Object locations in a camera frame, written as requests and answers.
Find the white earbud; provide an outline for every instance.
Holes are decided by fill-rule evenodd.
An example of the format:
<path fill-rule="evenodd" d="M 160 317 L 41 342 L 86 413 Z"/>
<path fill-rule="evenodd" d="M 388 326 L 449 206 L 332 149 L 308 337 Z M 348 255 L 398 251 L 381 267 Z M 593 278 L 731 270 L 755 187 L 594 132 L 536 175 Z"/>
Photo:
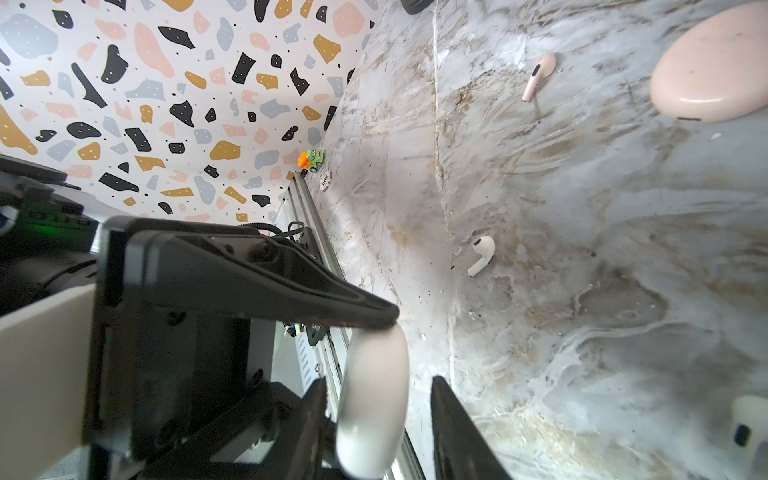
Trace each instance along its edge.
<path fill-rule="evenodd" d="M 531 73 L 531 78 L 528 79 L 528 84 L 525 85 L 525 91 L 523 92 L 523 101 L 530 101 L 533 97 L 533 92 L 536 90 L 539 78 L 548 77 L 554 71 L 554 68 L 558 66 L 558 60 L 551 53 L 545 53 L 538 59 L 536 66 Z"/>
<path fill-rule="evenodd" d="M 336 457 L 353 478 L 381 478 L 395 461 L 408 409 L 406 335 L 358 329 L 346 357 L 339 400 Z"/>
<path fill-rule="evenodd" d="M 745 395 L 731 404 L 730 444 L 738 470 L 729 478 L 746 480 L 752 472 L 757 449 L 768 442 L 768 399 Z"/>
<path fill-rule="evenodd" d="M 491 237 L 480 237 L 475 240 L 472 248 L 475 249 L 475 252 L 480 254 L 480 260 L 469 267 L 469 270 L 467 270 L 469 276 L 477 275 L 480 270 L 484 269 L 485 266 L 488 265 L 488 262 L 491 261 L 491 258 L 493 258 L 493 254 L 496 251 L 496 242 L 493 241 Z"/>

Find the white object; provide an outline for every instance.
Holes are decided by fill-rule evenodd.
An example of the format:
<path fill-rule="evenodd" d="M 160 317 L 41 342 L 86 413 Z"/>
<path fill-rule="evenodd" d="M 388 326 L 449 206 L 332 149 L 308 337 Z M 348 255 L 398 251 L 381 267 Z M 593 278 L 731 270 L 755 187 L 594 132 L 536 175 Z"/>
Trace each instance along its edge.
<path fill-rule="evenodd" d="M 738 471 L 731 472 L 728 478 L 747 480 L 757 449 L 768 442 L 768 399 L 741 396 L 731 404 L 731 415 L 730 444 Z"/>
<path fill-rule="evenodd" d="M 536 66 L 531 73 L 531 78 L 528 79 L 528 84 L 525 85 L 525 91 L 523 92 L 523 101 L 530 101 L 533 97 L 533 92 L 536 90 L 539 79 L 542 77 L 548 77 L 552 74 L 554 69 L 558 66 L 558 60 L 551 53 L 545 53 L 538 59 Z"/>
<path fill-rule="evenodd" d="M 332 178 L 333 173 L 331 173 L 331 170 L 326 170 L 326 173 L 320 178 L 320 191 L 324 192 L 330 188 Z"/>
<path fill-rule="evenodd" d="M 0 216 L 5 218 L 5 223 L 0 223 L 0 237 L 2 237 L 10 232 L 13 226 L 16 225 L 18 210 L 10 205 L 3 205 L 0 207 Z"/>
<path fill-rule="evenodd" d="M 381 478 L 395 461 L 406 427 L 408 345 L 400 325 L 357 330 L 339 400 L 336 457 L 353 478 Z"/>
<path fill-rule="evenodd" d="M 37 478 L 80 446 L 95 285 L 0 317 L 0 478 Z"/>
<path fill-rule="evenodd" d="M 467 274 L 469 276 L 475 276 L 480 273 L 480 270 L 484 269 L 488 262 L 493 258 L 493 254 L 496 252 L 496 242 L 491 237 L 480 237 L 472 245 L 475 252 L 480 254 L 480 260 L 475 262 L 474 265 L 469 267 Z"/>
<path fill-rule="evenodd" d="M 663 115 L 725 121 L 768 104 L 768 2 L 729 8 L 678 38 L 650 77 Z"/>

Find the orange toy part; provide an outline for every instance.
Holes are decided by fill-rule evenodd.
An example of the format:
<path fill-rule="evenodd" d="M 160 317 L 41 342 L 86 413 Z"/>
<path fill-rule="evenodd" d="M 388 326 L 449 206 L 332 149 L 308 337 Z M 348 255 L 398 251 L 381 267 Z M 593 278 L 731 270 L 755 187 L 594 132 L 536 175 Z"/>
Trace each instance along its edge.
<path fill-rule="evenodd" d="M 309 168 L 310 167 L 310 159 L 306 157 L 306 152 L 303 152 L 299 156 L 299 168 Z"/>

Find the pink earbud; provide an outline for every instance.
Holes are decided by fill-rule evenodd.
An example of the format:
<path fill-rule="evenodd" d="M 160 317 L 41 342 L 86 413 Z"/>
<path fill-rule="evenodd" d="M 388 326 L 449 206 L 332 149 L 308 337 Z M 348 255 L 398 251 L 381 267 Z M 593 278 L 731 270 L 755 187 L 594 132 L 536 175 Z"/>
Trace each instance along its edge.
<path fill-rule="evenodd" d="M 545 53 L 541 56 L 541 58 L 538 59 L 536 66 L 533 69 L 533 73 L 531 73 L 531 78 L 528 80 L 528 84 L 525 85 L 523 101 L 531 100 L 531 97 L 533 97 L 533 92 L 536 90 L 538 79 L 551 75 L 557 65 L 558 61 L 551 53 Z"/>

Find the earbud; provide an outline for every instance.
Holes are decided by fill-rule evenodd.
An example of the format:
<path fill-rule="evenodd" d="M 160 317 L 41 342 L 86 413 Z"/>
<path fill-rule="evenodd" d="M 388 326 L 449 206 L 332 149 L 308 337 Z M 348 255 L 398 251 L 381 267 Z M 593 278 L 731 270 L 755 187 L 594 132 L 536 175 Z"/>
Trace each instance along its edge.
<path fill-rule="evenodd" d="M 493 254 L 496 251 L 496 242 L 491 237 L 480 237 L 472 244 L 472 248 L 475 252 L 480 254 L 480 260 L 475 262 L 474 265 L 469 267 L 467 273 L 469 276 L 477 275 L 480 270 L 484 269 L 488 262 L 493 258 Z"/>
<path fill-rule="evenodd" d="M 554 71 L 554 68 L 558 66 L 558 60 L 551 53 L 545 53 L 538 59 L 536 66 L 531 73 L 531 78 L 528 79 L 528 84 L 525 85 L 525 91 L 523 92 L 523 101 L 530 101 L 533 97 L 533 92 L 536 90 L 538 80 L 541 77 L 548 77 Z"/>
<path fill-rule="evenodd" d="M 731 404 L 730 444 L 737 471 L 729 478 L 746 480 L 761 443 L 768 442 L 768 399 L 745 395 Z"/>

